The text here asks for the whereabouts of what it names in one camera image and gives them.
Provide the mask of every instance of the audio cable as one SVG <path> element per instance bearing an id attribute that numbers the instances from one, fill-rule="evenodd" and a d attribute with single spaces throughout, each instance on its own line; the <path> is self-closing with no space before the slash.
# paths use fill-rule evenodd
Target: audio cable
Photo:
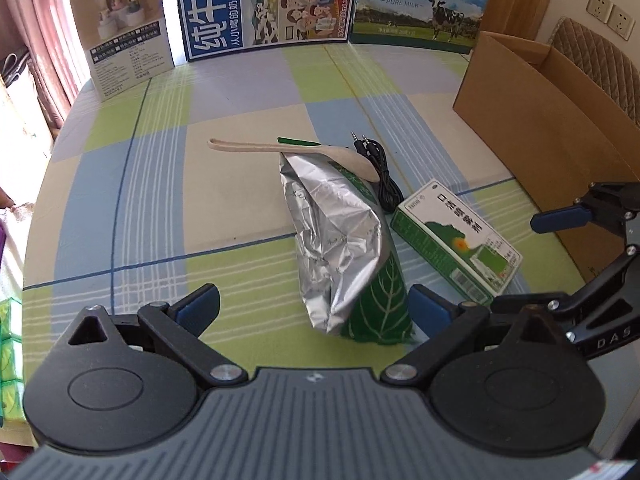
<path id="1" fill-rule="evenodd" d="M 385 213 L 393 213 L 396 207 L 400 205 L 404 196 L 398 187 L 398 184 L 389 175 L 389 168 L 386 164 L 386 154 L 382 144 L 376 140 L 367 139 L 362 136 L 360 140 L 355 133 L 351 132 L 354 140 L 356 151 L 367 158 L 380 176 L 380 182 L 373 184 L 378 192 L 378 201 Z"/>

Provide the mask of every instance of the blue milk box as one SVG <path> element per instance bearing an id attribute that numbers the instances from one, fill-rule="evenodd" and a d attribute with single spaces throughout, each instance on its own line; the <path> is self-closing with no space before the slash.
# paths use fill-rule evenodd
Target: blue milk box
<path id="1" fill-rule="evenodd" d="M 178 0 L 186 59 L 274 44 L 346 41 L 353 0 Z"/>
<path id="2" fill-rule="evenodd" d="M 383 43 L 468 54 L 487 0 L 357 0 L 353 43 Z"/>

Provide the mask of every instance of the foil bag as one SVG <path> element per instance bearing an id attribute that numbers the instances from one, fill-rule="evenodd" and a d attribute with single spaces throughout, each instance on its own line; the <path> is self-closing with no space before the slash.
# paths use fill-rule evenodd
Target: foil bag
<path id="1" fill-rule="evenodd" d="M 413 325 L 404 280 L 369 184 L 315 153 L 281 153 L 280 177 L 312 326 L 361 342 L 408 341 Z"/>

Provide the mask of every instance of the green leaf print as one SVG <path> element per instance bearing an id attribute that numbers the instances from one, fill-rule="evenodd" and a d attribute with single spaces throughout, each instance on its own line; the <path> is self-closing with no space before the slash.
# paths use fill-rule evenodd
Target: green leaf print
<path id="1" fill-rule="evenodd" d="M 402 272 L 393 254 L 356 301 L 342 335 L 358 342 L 396 344 L 412 336 Z"/>

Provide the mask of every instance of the wall outlet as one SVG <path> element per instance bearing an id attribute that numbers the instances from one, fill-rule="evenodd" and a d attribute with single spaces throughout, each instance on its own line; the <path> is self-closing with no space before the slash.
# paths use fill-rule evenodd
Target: wall outlet
<path id="1" fill-rule="evenodd" d="M 609 25 L 609 28 L 615 31 L 617 35 L 628 40 L 635 24 L 636 20 L 629 16 L 624 10 L 620 9 L 617 5 L 613 6 L 607 25 Z"/>
<path id="2" fill-rule="evenodd" d="M 613 4 L 611 0 L 589 0 L 587 12 L 598 18 L 602 23 L 607 23 Z"/>

